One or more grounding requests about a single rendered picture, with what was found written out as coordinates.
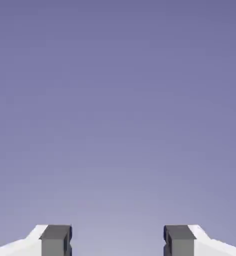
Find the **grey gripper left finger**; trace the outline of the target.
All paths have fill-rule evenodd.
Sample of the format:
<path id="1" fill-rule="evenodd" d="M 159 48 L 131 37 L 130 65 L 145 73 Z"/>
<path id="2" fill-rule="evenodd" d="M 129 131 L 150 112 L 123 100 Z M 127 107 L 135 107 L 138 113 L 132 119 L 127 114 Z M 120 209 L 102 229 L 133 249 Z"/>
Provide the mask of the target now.
<path id="1" fill-rule="evenodd" d="M 37 224 L 23 239 L 0 246 L 0 256 L 72 256 L 72 226 Z"/>

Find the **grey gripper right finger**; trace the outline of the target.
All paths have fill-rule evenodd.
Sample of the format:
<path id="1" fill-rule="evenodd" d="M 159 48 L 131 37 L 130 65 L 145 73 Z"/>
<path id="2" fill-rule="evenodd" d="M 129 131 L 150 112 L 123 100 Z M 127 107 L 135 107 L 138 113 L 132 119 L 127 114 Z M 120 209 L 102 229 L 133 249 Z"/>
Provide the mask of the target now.
<path id="1" fill-rule="evenodd" d="M 164 256 L 236 256 L 236 247 L 210 238 L 198 224 L 163 228 Z"/>

